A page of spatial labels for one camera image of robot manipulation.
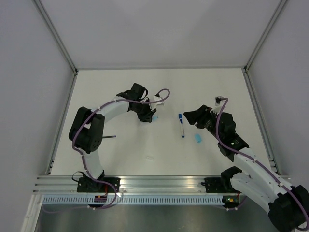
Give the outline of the white whiteboard marker pen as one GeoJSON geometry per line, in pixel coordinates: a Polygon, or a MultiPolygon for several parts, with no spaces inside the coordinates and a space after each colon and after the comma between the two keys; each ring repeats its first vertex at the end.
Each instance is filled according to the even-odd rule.
{"type": "Polygon", "coordinates": [[[180,123],[180,132],[181,132],[181,137],[184,138],[185,134],[184,134],[184,127],[183,127],[183,120],[179,119],[179,123],[180,123]]]}

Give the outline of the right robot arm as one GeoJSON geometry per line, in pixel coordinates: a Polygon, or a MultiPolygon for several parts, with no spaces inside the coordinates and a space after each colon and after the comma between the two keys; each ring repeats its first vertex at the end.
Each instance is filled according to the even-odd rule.
{"type": "Polygon", "coordinates": [[[309,193],[302,186],[293,186],[259,161],[249,145],[236,133],[236,123],[230,113],[216,105],[201,106],[185,112],[190,125],[206,129],[218,141],[220,152],[233,162],[221,173],[220,186],[237,191],[259,205],[280,232],[309,229],[309,193]]]}

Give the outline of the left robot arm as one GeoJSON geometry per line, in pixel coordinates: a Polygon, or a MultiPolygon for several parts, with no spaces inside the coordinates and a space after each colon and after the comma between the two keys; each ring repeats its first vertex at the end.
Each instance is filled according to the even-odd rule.
{"type": "Polygon", "coordinates": [[[73,150],[79,152],[82,157],[84,176],[88,180],[88,187],[94,192],[101,192],[106,183],[98,155],[105,123],[130,111],[137,114],[139,121],[151,123],[156,106],[163,103],[164,99],[159,93],[153,98],[147,95],[148,90],[145,87],[134,83],[130,90],[118,93],[113,100],[96,109],[78,109],[69,139],[72,141],[73,150]]]}

